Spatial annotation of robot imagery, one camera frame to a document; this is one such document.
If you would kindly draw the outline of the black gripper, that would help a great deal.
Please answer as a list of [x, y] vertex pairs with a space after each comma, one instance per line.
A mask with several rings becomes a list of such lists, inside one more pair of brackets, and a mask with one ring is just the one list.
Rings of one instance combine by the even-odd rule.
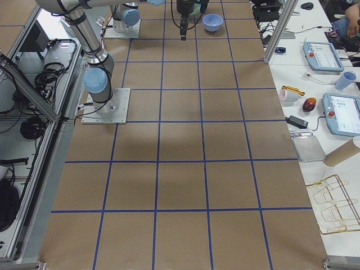
[[187, 28], [188, 28], [188, 17], [190, 14], [193, 13], [195, 4], [200, 6], [200, 13], [204, 14], [206, 12], [206, 9], [208, 7], [208, 0], [177, 0], [176, 1], [176, 8], [177, 12], [181, 15], [181, 21], [180, 21], [180, 36], [181, 40], [186, 40], [187, 35]]

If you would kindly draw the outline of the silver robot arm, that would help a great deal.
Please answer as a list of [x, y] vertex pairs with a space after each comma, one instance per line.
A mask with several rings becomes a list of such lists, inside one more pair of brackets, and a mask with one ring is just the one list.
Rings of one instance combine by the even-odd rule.
[[92, 29], [85, 13], [95, 7], [108, 6], [112, 14], [112, 27], [116, 33], [137, 25], [140, 21], [138, 1], [37, 1], [37, 4], [53, 16], [63, 16], [75, 37], [83, 46], [89, 70], [84, 73], [83, 84], [88, 91], [92, 105], [84, 113], [82, 121], [89, 124], [125, 123], [128, 100], [120, 94], [129, 95], [128, 88], [114, 88], [111, 77], [114, 59], [105, 49], [101, 38]]
[[[165, 1], [126, 1], [123, 4], [110, 6], [113, 24], [112, 28], [121, 33], [126, 29], [135, 26], [141, 18], [138, 10], [138, 4], [140, 2], [147, 2], [152, 5], [162, 5]], [[179, 29], [179, 35], [182, 41], [186, 40], [188, 31], [188, 18], [194, 10], [194, 4], [190, 1], [176, 1], [176, 10], [180, 15], [180, 21], [177, 23], [174, 18], [173, 5], [170, 5], [170, 11], [173, 24]]]

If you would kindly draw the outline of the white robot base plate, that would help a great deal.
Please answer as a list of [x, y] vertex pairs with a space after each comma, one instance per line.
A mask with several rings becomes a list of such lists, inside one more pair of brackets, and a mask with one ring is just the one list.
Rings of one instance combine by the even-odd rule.
[[84, 108], [85, 116], [82, 117], [83, 124], [126, 124], [128, 106], [131, 95], [130, 88], [114, 88], [112, 99], [104, 107], [99, 103], [93, 103], [88, 94], [87, 102], [92, 103]]

